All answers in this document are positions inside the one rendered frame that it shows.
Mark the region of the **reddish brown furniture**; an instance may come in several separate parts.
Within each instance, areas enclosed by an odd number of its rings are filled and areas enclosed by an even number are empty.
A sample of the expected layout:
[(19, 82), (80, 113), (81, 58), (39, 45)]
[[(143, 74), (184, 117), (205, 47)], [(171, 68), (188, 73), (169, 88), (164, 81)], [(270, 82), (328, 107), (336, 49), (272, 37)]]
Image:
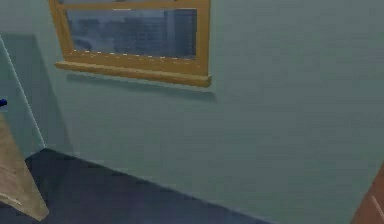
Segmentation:
[(384, 162), (350, 224), (384, 224)]

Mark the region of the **beige wooden cabinet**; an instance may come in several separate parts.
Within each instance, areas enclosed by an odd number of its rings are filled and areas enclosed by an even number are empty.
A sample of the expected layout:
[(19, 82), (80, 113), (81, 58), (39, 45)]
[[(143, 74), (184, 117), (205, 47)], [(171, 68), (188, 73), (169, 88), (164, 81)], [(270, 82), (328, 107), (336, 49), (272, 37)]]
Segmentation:
[(42, 221), (49, 214), (49, 209), (2, 113), (0, 113), (0, 202), (37, 221)]

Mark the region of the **wooden framed window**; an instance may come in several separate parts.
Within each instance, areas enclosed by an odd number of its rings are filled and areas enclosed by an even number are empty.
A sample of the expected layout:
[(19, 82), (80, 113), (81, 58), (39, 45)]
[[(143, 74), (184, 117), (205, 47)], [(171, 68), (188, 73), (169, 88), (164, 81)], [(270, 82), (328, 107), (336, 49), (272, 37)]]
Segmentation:
[(48, 0), (59, 69), (211, 85), (211, 0)]

